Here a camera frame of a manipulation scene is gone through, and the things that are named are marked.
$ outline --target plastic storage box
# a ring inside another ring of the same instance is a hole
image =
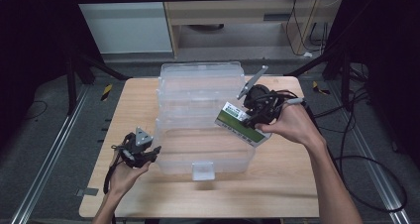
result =
[[[238,62],[162,66],[152,147],[161,146],[157,164],[163,173],[192,173],[194,180],[205,180],[215,172],[248,168],[255,148],[214,123],[227,101],[242,106],[236,97],[244,84]]]

